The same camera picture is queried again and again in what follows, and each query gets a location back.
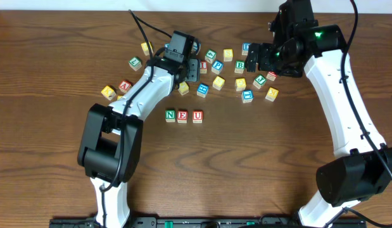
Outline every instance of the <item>green light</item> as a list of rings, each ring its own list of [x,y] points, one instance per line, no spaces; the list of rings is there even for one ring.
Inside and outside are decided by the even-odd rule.
[[[315,36],[316,36],[317,38],[320,38],[321,35],[322,35],[322,32],[316,32],[316,33],[315,33]]]

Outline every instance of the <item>white backdrop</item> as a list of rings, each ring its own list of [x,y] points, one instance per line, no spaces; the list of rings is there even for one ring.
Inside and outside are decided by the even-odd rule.
[[[286,0],[0,0],[0,10],[275,12]],[[311,0],[316,13],[352,13],[349,0]],[[359,13],[392,13],[392,0],[356,0]]]

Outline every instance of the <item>white wall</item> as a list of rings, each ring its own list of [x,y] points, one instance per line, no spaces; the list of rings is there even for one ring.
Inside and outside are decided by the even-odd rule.
[[[286,0],[0,0],[0,10],[275,12]],[[352,13],[349,0],[311,0],[316,13]],[[392,13],[392,0],[356,0],[359,13]]]

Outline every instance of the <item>wooden table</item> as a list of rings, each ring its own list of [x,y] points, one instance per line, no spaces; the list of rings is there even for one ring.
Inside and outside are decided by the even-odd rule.
[[[243,42],[271,42],[273,13],[138,13],[172,33],[202,41],[199,56],[224,48],[241,56]],[[346,38],[353,15],[318,14]],[[156,48],[169,40],[149,28]],[[94,189],[77,165],[87,111],[107,105],[100,90],[136,82],[128,59],[145,61],[140,31],[127,12],[0,11],[0,227],[47,227],[53,217],[97,212]],[[392,146],[392,15],[360,15],[351,64],[377,129]],[[317,190],[315,171],[332,161],[331,134],[306,77],[281,77],[242,104],[234,61],[225,63],[221,91],[206,98],[174,91],[144,124],[141,161],[130,181],[133,211],[161,217],[252,217],[293,213]],[[212,85],[215,75],[201,76]],[[269,86],[280,90],[265,100]],[[203,110],[203,124],[165,123],[166,108]],[[392,221],[392,186],[357,206],[379,222]]]

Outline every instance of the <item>wood grain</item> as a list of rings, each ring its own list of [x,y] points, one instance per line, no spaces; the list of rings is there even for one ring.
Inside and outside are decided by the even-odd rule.
[[[139,12],[167,32],[202,41],[200,56],[224,48],[241,56],[243,42],[271,42],[272,13]],[[346,38],[353,15],[319,14]],[[168,42],[145,31],[155,47]],[[88,109],[107,105],[107,84],[138,81],[128,60],[143,61],[142,37],[127,12],[0,11],[0,227],[47,227],[53,217],[96,213],[95,195],[77,151]],[[360,15],[351,64],[379,132],[392,146],[392,15]],[[144,124],[141,161],[130,181],[133,211],[161,217],[252,217],[292,213],[316,191],[315,171],[332,161],[331,134],[307,80],[278,78],[260,91],[256,73],[242,77],[255,92],[242,104],[233,82],[234,61],[224,63],[226,84],[207,98],[177,91]],[[212,85],[214,75],[201,76]],[[269,86],[280,90],[264,100]],[[203,110],[203,124],[165,123],[165,108]],[[392,221],[392,186],[357,209]]]

